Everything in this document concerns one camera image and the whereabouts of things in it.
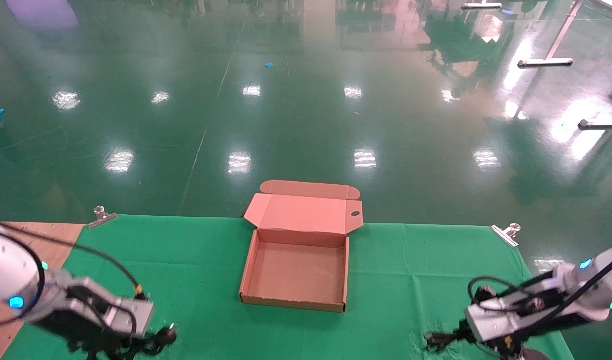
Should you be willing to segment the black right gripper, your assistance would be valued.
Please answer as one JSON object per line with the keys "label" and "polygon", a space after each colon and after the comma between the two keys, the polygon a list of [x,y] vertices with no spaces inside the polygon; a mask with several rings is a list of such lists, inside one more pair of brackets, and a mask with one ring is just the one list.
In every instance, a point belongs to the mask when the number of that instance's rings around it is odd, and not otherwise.
{"label": "black right gripper", "polygon": [[[514,324],[477,325],[477,345],[491,351],[498,360],[536,360],[537,351],[525,347],[525,342],[536,335],[536,324],[516,326]],[[474,344],[474,333],[469,325],[459,325],[449,336],[455,359],[485,359],[486,354]]]}

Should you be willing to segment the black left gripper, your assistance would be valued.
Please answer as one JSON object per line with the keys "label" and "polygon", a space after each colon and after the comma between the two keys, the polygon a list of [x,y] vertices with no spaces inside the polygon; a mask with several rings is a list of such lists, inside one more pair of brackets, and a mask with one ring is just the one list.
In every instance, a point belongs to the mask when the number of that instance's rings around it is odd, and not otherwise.
{"label": "black left gripper", "polygon": [[46,317],[33,322],[40,330],[60,337],[67,342],[68,351],[88,353],[89,360],[96,360],[104,353],[111,360],[134,360],[136,356],[155,357],[159,347],[165,347],[166,328],[148,332],[143,339],[128,332],[116,330],[104,322],[97,310],[92,317],[72,309],[56,309]]}

